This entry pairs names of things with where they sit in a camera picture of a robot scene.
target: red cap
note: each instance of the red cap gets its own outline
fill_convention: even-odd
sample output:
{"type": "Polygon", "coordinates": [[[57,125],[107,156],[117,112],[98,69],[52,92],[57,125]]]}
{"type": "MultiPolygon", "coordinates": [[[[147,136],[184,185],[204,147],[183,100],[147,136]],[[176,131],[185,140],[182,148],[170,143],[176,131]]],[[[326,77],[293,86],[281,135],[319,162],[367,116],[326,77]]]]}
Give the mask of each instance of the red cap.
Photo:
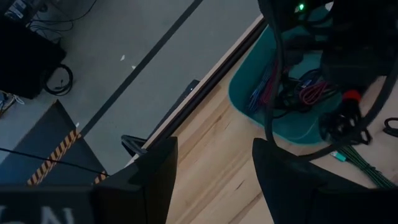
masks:
{"type": "Polygon", "coordinates": [[[354,99],[358,102],[361,101],[361,94],[356,90],[348,90],[343,94],[343,101],[348,99],[354,99]]]}

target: wood trim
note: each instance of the wood trim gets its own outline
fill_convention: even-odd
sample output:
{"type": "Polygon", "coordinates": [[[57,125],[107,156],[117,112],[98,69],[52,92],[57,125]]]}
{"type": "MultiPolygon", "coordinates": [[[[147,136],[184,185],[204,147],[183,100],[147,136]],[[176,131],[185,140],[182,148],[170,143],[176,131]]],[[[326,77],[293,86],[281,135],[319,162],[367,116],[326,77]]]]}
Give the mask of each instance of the wood trim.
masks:
{"type": "Polygon", "coordinates": [[[167,127],[179,111],[202,89],[205,83],[215,74],[218,68],[224,64],[228,57],[239,47],[243,40],[251,33],[251,31],[261,22],[263,16],[260,15],[257,19],[246,29],[242,36],[235,42],[234,45],[220,58],[215,66],[207,73],[207,75],[200,81],[200,83],[191,91],[191,93],[182,101],[182,103],[173,111],[173,113],[162,123],[156,132],[148,139],[143,148],[146,149],[156,137],[167,127]]]}

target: blue cable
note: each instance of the blue cable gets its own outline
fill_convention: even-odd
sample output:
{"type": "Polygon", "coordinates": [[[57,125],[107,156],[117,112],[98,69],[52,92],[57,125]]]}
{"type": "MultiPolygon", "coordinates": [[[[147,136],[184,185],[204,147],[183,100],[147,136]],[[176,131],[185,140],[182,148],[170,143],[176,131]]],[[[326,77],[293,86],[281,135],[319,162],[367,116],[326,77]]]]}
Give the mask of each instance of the blue cable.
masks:
{"type": "Polygon", "coordinates": [[[269,60],[268,64],[264,67],[261,81],[257,85],[256,89],[253,91],[252,95],[250,96],[248,110],[251,113],[256,112],[259,108],[259,99],[260,99],[261,93],[264,91],[264,88],[265,88],[268,80],[271,77],[272,68],[274,67],[274,63],[275,63],[275,54],[269,60]]]}
{"type": "Polygon", "coordinates": [[[316,68],[309,70],[301,76],[299,83],[294,88],[294,94],[298,97],[301,90],[304,88],[316,84],[320,79],[320,69],[316,68]]]}

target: green cable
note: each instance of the green cable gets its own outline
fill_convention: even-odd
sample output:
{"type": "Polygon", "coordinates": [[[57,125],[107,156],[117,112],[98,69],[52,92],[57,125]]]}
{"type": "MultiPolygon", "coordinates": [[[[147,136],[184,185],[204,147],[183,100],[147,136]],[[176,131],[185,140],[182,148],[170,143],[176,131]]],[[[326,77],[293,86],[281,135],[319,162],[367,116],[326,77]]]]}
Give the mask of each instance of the green cable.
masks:
{"type": "Polygon", "coordinates": [[[384,177],[380,171],[376,170],[375,167],[368,164],[352,146],[344,146],[338,152],[345,156],[348,162],[363,171],[379,188],[391,189],[397,187],[393,182],[384,177]]]}

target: caution tape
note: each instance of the caution tape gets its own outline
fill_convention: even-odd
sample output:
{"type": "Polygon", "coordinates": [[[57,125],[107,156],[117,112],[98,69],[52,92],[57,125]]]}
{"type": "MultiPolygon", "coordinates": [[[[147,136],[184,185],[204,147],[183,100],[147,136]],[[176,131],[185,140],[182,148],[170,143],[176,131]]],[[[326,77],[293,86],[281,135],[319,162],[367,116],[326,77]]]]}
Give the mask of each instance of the caution tape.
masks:
{"type": "Polygon", "coordinates": [[[98,175],[95,177],[94,184],[99,184],[100,182],[104,181],[107,178],[106,171],[102,171],[103,174],[98,175]]]}
{"type": "MultiPolygon", "coordinates": [[[[77,139],[81,138],[81,134],[77,133],[77,130],[71,131],[65,139],[60,143],[60,145],[55,148],[55,151],[47,159],[52,159],[53,161],[59,161],[65,153],[71,148],[73,143],[77,139]]],[[[28,185],[39,185],[44,178],[49,174],[49,172],[57,165],[56,162],[44,161],[43,164],[36,170],[31,178],[27,181],[28,185]]]]}

